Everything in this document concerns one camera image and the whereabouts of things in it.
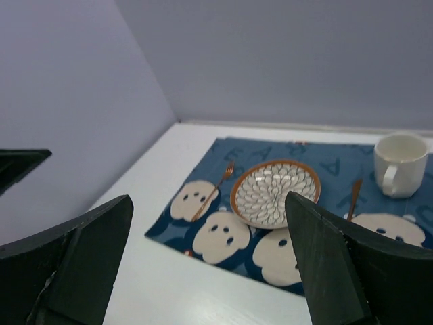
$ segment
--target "tableware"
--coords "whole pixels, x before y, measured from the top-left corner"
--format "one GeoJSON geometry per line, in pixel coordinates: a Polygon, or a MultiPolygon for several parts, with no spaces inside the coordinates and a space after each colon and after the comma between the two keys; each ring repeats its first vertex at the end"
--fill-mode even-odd
{"type": "Polygon", "coordinates": [[[272,160],[252,167],[234,185],[231,208],[248,225],[263,229],[287,227],[284,201],[288,192],[313,202],[320,195],[316,172],[296,160],[272,160]]]}
{"type": "Polygon", "coordinates": [[[418,135],[393,133],[374,147],[376,183],[392,198],[408,198],[421,186],[429,146],[418,135]]]}
{"type": "Polygon", "coordinates": [[[194,222],[195,220],[198,219],[198,217],[200,216],[200,213],[203,211],[204,207],[206,206],[206,204],[209,202],[210,198],[212,198],[212,195],[215,193],[215,191],[218,190],[218,188],[221,186],[221,184],[228,179],[231,174],[233,174],[233,170],[235,168],[235,162],[231,161],[229,162],[227,168],[225,169],[225,172],[223,173],[222,178],[220,179],[220,181],[218,182],[217,185],[215,185],[214,190],[210,193],[210,195],[208,196],[208,198],[203,202],[203,205],[200,207],[200,209],[198,209],[198,211],[196,212],[196,214],[192,217],[192,222],[194,222]]]}
{"type": "MultiPolygon", "coordinates": [[[[337,216],[346,215],[347,218],[353,183],[362,178],[363,185],[359,192],[353,219],[348,225],[352,223],[360,225],[362,221],[366,221],[365,214],[379,213],[378,220],[372,218],[375,223],[367,222],[369,229],[373,232],[382,235],[383,230],[386,230],[385,235],[394,236],[398,240],[403,239],[405,242],[411,242],[410,238],[412,238],[413,232],[416,234],[417,243],[422,243],[424,248],[433,248],[433,225],[429,223],[432,207],[428,205],[432,184],[427,174],[433,175],[433,160],[428,159],[427,161],[426,177],[423,185],[416,193],[416,199],[391,200],[380,193],[379,188],[374,183],[374,178],[372,179],[373,188],[369,188],[371,186],[369,183],[370,176],[374,177],[373,148],[374,146],[369,144],[309,143],[302,145],[292,142],[250,139],[217,139],[198,165],[194,166],[193,173],[185,179],[179,191],[174,195],[177,201],[185,202],[183,199],[188,194],[189,197],[186,201],[198,200],[199,203],[182,204],[181,207],[174,207],[173,200],[167,198],[167,205],[155,220],[154,225],[148,230],[143,228],[145,237],[158,243],[158,245],[185,255],[180,257],[185,259],[185,264],[197,264],[195,261],[191,262],[190,259],[205,263],[206,266],[197,266],[203,269],[203,272],[222,273],[211,270],[211,268],[217,267],[230,273],[227,279],[236,274],[286,292],[303,295],[302,284],[297,282],[294,276],[292,277],[297,266],[292,263],[294,261],[292,251],[290,254],[287,252],[289,248],[292,248],[290,237],[284,237],[288,235],[288,228],[268,230],[252,227],[242,222],[241,217],[236,215],[231,208],[230,194],[240,175],[255,164],[267,161],[264,158],[267,156],[269,160],[275,158],[296,159],[314,168],[322,185],[318,204],[321,208],[332,211],[337,216]],[[214,193],[213,197],[216,199],[208,202],[202,211],[202,216],[192,223],[193,215],[202,205],[200,201],[203,195],[205,195],[204,202],[220,180],[230,160],[235,160],[235,171],[232,176],[224,181],[219,190],[214,193]],[[196,184],[199,180],[206,182],[207,185],[202,188],[200,184],[196,184]],[[190,186],[184,193],[182,188],[187,185],[190,186]],[[402,233],[400,223],[390,224],[388,219],[383,218],[382,213],[385,212],[392,213],[393,218],[398,219],[397,221],[400,221],[402,216],[405,217],[406,214],[411,213],[414,222],[406,222],[405,232],[402,233]],[[410,235],[406,233],[406,229],[411,231],[410,235]],[[265,243],[268,240],[273,243],[271,250],[262,246],[266,246],[265,243]],[[284,251],[286,252],[285,257],[283,257],[284,261],[279,264],[280,252],[284,251]],[[269,259],[261,259],[266,254],[270,256],[269,259]]],[[[151,191],[148,195],[142,196],[142,199],[145,200],[152,195],[152,200],[158,196],[155,196],[154,192],[151,191]]],[[[162,263],[170,264],[172,252],[168,252],[165,256],[162,251],[166,251],[166,249],[160,250],[161,254],[158,253],[157,257],[162,263]]],[[[298,268],[302,268],[302,263],[298,263],[298,268]]],[[[186,274],[194,274],[194,272],[189,269],[186,274]]],[[[191,279],[191,284],[194,285],[194,277],[191,279]]]]}
{"type": "Polygon", "coordinates": [[[347,215],[347,221],[351,222],[353,217],[353,212],[355,211],[355,206],[357,205],[359,191],[361,190],[361,186],[363,185],[363,180],[358,179],[353,183],[352,186],[352,202],[350,203],[349,213],[347,215]]]}

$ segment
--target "table surface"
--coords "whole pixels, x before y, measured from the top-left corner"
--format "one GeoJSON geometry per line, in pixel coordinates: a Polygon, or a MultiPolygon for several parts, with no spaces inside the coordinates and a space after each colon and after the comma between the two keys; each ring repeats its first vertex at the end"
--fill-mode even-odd
{"type": "Polygon", "coordinates": [[[218,137],[374,144],[380,135],[173,125],[94,204],[122,194],[134,204],[105,325],[311,324],[304,297],[187,258],[144,237],[218,137]]]}

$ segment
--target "plate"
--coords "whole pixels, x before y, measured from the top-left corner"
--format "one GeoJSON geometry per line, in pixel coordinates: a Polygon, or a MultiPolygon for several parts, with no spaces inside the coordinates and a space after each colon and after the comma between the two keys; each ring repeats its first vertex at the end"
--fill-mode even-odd
{"type": "Polygon", "coordinates": [[[320,181],[314,170],[296,160],[272,160],[256,165],[238,179],[230,194],[233,212],[256,228],[287,227],[284,203],[290,191],[316,203],[320,181]]]}

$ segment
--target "fork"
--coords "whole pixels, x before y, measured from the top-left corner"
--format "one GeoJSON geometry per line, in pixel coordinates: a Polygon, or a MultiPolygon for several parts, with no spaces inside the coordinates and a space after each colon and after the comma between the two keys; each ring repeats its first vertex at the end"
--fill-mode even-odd
{"type": "Polygon", "coordinates": [[[229,165],[227,166],[227,168],[225,169],[225,172],[223,173],[222,178],[220,179],[220,181],[218,182],[217,185],[215,185],[213,191],[209,194],[208,198],[206,199],[206,201],[203,202],[202,206],[200,207],[200,209],[198,209],[198,211],[196,212],[196,214],[192,217],[191,222],[195,222],[199,217],[200,214],[203,212],[204,207],[209,203],[210,198],[212,198],[212,195],[214,195],[215,191],[218,190],[218,188],[221,186],[221,184],[226,180],[229,179],[231,174],[233,174],[233,171],[235,169],[235,162],[231,161],[229,163],[229,165]]]}
{"type": "Polygon", "coordinates": [[[353,213],[355,211],[355,206],[357,205],[359,191],[361,190],[361,186],[363,185],[363,180],[358,179],[353,183],[352,186],[352,202],[350,203],[349,214],[347,215],[347,221],[351,222],[353,213]]]}

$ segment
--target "white cup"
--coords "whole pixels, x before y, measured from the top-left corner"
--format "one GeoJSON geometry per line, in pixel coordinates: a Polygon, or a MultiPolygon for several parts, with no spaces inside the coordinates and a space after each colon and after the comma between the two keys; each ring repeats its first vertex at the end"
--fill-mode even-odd
{"type": "Polygon", "coordinates": [[[408,198],[421,186],[429,145],[418,135],[393,133],[374,147],[376,183],[392,198],[408,198]]]}

